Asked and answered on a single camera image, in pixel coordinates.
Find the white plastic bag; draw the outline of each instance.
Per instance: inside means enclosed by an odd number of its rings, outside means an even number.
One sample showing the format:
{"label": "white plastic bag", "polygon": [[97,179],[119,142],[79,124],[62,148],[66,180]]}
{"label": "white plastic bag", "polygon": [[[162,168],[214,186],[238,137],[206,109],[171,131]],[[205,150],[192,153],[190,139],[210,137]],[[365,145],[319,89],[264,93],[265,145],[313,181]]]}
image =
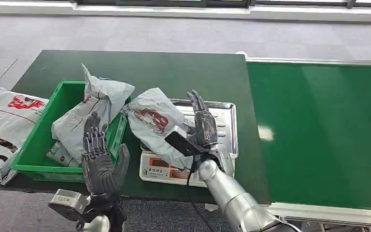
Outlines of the white plastic bag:
{"label": "white plastic bag", "polygon": [[84,101],[52,124],[52,138],[60,140],[79,164],[82,163],[83,127],[87,116],[96,111],[100,125],[111,123],[134,91],[134,86],[127,83],[92,76],[82,66],[86,81]]}
{"label": "white plastic bag", "polygon": [[80,167],[80,165],[75,159],[72,158],[65,146],[60,141],[55,142],[53,147],[47,152],[46,156],[65,167]]}
{"label": "white plastic bag", "polygon": [[189,131],[194,123],[186,119],[159,88],[140,94],[125,105],[122,112],[128,116],[133,134],[151,151],[176,168],[191,168],[193,158],[183,156],[164,138],[175,126]]}
{"label": "white plastic bag", "polygon": [[49,100],[0,88],[0,183],[5,185],[16,171],[10,165]]}

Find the wall baseboard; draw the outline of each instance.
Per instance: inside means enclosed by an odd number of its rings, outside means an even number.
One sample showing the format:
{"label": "wall baseboard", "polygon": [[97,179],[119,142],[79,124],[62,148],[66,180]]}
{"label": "wall baseboard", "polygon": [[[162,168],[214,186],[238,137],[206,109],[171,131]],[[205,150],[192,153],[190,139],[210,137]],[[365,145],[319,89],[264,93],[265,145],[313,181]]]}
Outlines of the wall baseboard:
{"label": "wall baseboard", "polygon": [[0,1],[0,14],[110,15],[371,22],[371,8],[262,6],[249,9],[78,6],[70,2]]}

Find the green tabletop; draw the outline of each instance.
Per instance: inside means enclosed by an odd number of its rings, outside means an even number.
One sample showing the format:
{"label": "green tabletop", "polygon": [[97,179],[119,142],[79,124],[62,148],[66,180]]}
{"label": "green tabletop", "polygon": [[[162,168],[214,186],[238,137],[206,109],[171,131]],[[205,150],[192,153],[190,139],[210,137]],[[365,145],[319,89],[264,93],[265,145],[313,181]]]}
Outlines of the green tabletop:
{"label": "green tabletop", "polygon": [[371,209],[371,65],[247,67],[271,200]]}
{"label": "green tabletop", "polygon": [[[270,203],[244,56],[44,50],[12,91],[49,98],[61,80],[84,80],[81,63],[92,75],[135,86],[132,99],[149,88],[159,87],[169,98],[186,99],[186,92],[195,89],[206,101],[234,103],[239,138],[235,178],[260,203]],[[121,189],[122,195],[156,200],[188,200],[186,186],[142,181],[139,177],[140,141],[129,127],[123,142],[129,148],[130,164]],[[24,175],[18,175],[7,188],[46,192],[54,192],[58,188],[85,190],[83,183],[38,182]],[[189,188],[195,201],[213,202],[206,188]]]}

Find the green bin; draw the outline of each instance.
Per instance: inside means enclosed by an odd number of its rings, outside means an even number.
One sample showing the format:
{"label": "green bin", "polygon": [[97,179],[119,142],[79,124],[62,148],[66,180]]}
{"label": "green bin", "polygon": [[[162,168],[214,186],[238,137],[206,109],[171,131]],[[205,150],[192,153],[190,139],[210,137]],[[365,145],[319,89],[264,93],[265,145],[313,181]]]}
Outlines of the green bin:
{"label": "green bin", "polygon": [[[84,81],[59,83],[13,161],[12,169],[39,181],[84,182],[82,168],[65,167],[46,156],[55,144],[55,140],[52,139],[52,123],[79,104],[84,98],[84,92]],[[126,123],[126,118],[118,114],[106,132],[107,148],[114,162],[117,159],[117,148],[122,141]]]}

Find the wire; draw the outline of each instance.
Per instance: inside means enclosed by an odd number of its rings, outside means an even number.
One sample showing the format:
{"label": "wire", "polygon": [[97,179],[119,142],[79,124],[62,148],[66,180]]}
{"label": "wire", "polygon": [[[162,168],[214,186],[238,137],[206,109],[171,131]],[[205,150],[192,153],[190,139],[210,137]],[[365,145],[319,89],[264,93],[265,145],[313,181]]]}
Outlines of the wire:
{"label": "wire", "polygon": [[210,231],[211,232],[214,232],[214,230],[212,229],[211,225],[208,223],[207,219],[205,219],[205,217],[203,217],[203,215],[197,209],[197,206],[196,206],[195,202],[191,199],[191,194],[190,194],[190,188],[189,188],[189,186],[190,186],[190,177],[191,177],[191,174],[195,171],[195,168],[196,168],[195,162],[196,162],[196,155],[193,155],[193,164],[191,165],[191,170],[190,170],[190,173],[188,174],[188,177],[187,177],[187,194],[188,194],[188,198],[190,199],[190,202],[193,205],[194,209],[197,211],[197,213],[199,214],[199,216],[201,217],[201,219],[205,222],[205,224],[210,229]]}

